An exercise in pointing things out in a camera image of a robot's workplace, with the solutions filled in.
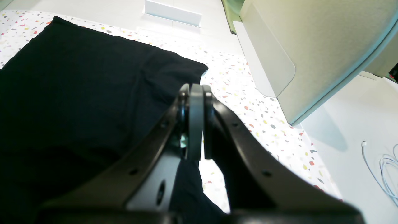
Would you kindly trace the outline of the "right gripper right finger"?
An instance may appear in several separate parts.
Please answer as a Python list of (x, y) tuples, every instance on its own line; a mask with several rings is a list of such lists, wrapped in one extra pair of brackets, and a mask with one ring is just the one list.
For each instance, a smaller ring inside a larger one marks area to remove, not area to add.
[(364, 224), (355, 207), (281, 164), (204, 85), (204, 153), (224, 176), (230, 214), (222, 224)]

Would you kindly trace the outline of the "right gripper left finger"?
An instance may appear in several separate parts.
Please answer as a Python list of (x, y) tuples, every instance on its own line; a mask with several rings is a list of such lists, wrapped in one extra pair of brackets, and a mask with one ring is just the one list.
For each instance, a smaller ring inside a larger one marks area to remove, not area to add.
[(46, 203), (37, 224), (180, 224), (168, 211), (181, 160), (201, 159), (204, 90), (185, 84), (148, 136), (110, 168)]

